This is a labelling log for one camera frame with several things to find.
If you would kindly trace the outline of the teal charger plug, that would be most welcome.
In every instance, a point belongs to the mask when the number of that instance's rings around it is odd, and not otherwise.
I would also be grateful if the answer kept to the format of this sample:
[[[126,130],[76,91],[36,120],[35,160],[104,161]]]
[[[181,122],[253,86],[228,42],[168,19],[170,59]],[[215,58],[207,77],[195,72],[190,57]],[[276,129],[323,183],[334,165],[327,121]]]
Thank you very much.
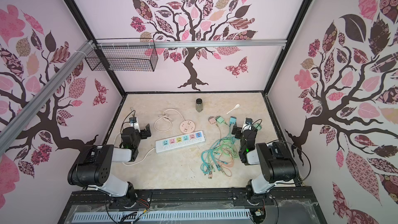
[[[257,130],[261,130],[262,126],[259,123],[254,123],[253,124],[253,128],[257,129]]]
[[[236,123],[237,123],[236,117],[231,116],[231,117],[230,117],[230,120],[229,120],[230,126],[231,126],[231,127],[235,127],[235,126],[237,126]]]

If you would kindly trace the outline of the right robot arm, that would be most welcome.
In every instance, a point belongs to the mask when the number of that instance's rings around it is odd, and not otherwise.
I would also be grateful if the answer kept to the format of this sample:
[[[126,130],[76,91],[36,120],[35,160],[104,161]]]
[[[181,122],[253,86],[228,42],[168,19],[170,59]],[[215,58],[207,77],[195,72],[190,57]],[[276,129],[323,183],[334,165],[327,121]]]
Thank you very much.
[[[299,170],[283,140],[256,143],[258,129],[249,125],[233,126],[232,135],[240,140],[239,158],[246,166],[259,165],[261,174],[248,182],[249,195],[267,194],[278,184],[286,184],[299,176]]]

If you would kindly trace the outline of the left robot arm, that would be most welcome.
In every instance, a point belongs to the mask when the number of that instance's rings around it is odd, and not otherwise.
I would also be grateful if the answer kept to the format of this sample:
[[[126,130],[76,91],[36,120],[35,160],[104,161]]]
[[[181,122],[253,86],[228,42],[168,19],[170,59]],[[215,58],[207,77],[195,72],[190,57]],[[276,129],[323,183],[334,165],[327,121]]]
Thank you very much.
[[[141,140],[151,137],[150,125],[147,124],[142,130],[130,126],[122,130],[120,136],[120,147],[111,144],[84,148],[68,172],[68,183],[96,189],[114,198],[135,201],[137,195],[132,183],[112,174],[111,166],[113,163],[136,164]]]

